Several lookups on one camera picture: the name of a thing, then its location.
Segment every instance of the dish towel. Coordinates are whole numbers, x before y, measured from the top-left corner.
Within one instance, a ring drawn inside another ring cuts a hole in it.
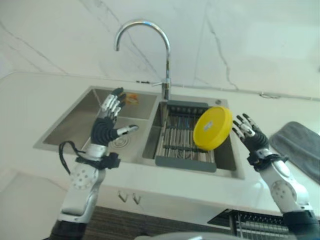
[[[291,121],[269,139],[280,154],[287,155],[311,179],[320,184],[320,136]]]

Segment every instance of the faucet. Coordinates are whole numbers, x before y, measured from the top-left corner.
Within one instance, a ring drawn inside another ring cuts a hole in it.
[[[162,39],[164,41],[165,48],[166,48],[165,80],[161,81],[161,82],[154,83],[154,84],[152,84],[152,86],[162,85],[162,98],[164,100],[169,100],[169,98],[170,98],[170,85],[171,85],[171,80],[170,80],[170,52],[171,52],[171,48],[170,48],[170,42],[169,42],[167,35],[158,25],[156,25],[153,22],[143,20],[143,19],[131,20],[131,21],[126,22],[124,25],[122,25],[120,27],[120,29],[118,30],[118,32],[115,35],[114,50],[119,51],[119,49],[120,49],[119,43],[120,43],[120,39],[121,39],[122,34],[126,30],[128,30],[129,28],[131,28],[135,25],[145,25],[145,26],[148,26],[148,27],[156,30],[160,34],[160,36],[162,37]]]

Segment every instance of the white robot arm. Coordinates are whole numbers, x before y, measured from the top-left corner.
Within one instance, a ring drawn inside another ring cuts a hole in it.
[[[308,191],[286,166],[288,158],[273,154],[266,135],[247,114],[243,117],[237,116],[240,123],[233,121],[237,128],[232,130],[249,150],[247,160],[268,185],[289,231],[298,239],[320,238],[320,226],[309,203]]]
[[[62,165],[70,174],[70,187],[63,201],[58,219],[51,231],[49,240],[81,240],[97,203],[99,187],[106,174],[106,168],[117,168],[118,154],[108,154],[109,142],[136,131],[137,125],[114,129],[117,116],[125,105],[124,89],[115,89],[101,105],[98,117],[92,126],[91,144],[86,152],[76,149],[72,141],[59,145]],[[77,155],[77,164],[69,171],[63,157],[66,144],[70,144]]]

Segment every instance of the metal grate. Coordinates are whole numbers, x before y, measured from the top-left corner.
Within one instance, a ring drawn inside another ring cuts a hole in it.
[[[289,231],[282,217],[241,212],[232,213],[234,234],[251,240],[288,239]]]
[[[208,224],[230,227],[232,235],[249,240],[291,239],[282,216],[227,209]]]

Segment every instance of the marble backsplash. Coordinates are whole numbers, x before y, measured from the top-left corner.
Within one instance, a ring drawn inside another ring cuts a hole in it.
[[[1,0],[0,78],[14,71],[320,97],[318,0]]]

